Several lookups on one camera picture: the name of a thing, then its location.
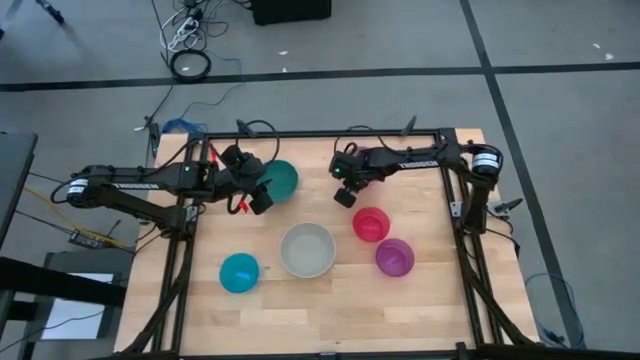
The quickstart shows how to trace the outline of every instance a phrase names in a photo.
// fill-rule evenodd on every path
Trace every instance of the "purple bowl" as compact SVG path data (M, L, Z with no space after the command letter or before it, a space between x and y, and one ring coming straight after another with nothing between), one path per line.
M376 263L389 276L407 275L413 268L413 250L400 239L385 240L376 250Z

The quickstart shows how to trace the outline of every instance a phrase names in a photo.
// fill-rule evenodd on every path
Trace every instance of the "red cup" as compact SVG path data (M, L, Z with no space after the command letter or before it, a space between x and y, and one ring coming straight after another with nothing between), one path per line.
M362 208L353 217L353 230L366 242L384 239L390 228L389 217L377 207Z
M407 275L413 269L414 261L411 246L400 239L387 239L376 250L376 264L389 276Z

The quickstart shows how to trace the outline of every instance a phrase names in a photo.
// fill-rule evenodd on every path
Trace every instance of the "gray bowl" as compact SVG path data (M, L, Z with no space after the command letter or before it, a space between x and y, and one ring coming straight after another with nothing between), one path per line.
M336 258L336 243L324 227L303 223L289 229L280 243L282 265L291 274L314 278L324 274Z

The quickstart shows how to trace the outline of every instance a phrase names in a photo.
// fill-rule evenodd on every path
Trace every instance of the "wooden tabletop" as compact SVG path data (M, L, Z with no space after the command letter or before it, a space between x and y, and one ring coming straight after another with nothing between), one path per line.
M457 135L460 143L484 142L478 129L458 129ZM156 165L185 141L186 135L164 135ZM348 141L379 146L373 137ZM385 141L391 147L433 142L419 136ZM328 173L333 142L333 138L282 139L278 158L291 162L300 175L297 192L287 203L276 204L261 216L229 215L222 202L207 205L198 223L181 355L448 350L459 341L473 347L440 171L398 172L360 192L356 205L346 209L333 200L341 185ZM345 143L341 140L339 148ZM219 151L229 144L214 142ZM274 144L272 139L240 142L243 151L263 160L271 157ZM498 198L497 191L492 198ZM163 206L175 204L175 198L163 192L150 192L149 199ZM355 236L351 219L365 206L383 209L391 218L389 237L412 246L416 263L408 275L382 274L375 265L376 245ZM337 244L334 266L315 279L298 279L280 262L282 235L301 222L326 227ZM493 218L487 226L508 232ZM535 339L512 244L490 233L482 236L482 243L496 300L523 333ZM126 347L154 311L167 248L168 241L159 239L136 256L115 350ZM220 285L218 272L226 257L241 252L258 260L260 281L249 293L231 294ZM484 307L480 312L490 339ZM175 304L168 315L165 348L174 314Z

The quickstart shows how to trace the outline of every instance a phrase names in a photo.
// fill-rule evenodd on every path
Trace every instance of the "bowl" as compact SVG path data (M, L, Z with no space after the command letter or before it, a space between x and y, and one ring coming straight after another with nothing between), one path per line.
M291 163L284 160L274 160L267 166L267 173L258 180L258 183L267 181L267 192L273 202L284 202L296 192L298 172Z
M358 210L353 216L352 224L356 235L366 242L377 242L384 239L391 228L389 217L377 207Z
M259 277L258 262L249 254L233 254L226 258L220 267L220 283L231 293L239 294L251 290Z
M387 239L376 249L376 264L389 276L407 275L414 261L411 246L400 239Z
M282 265L300 278L324 274L336 258L336 243L331 233L318 224L303 223L289 229L280 243Z

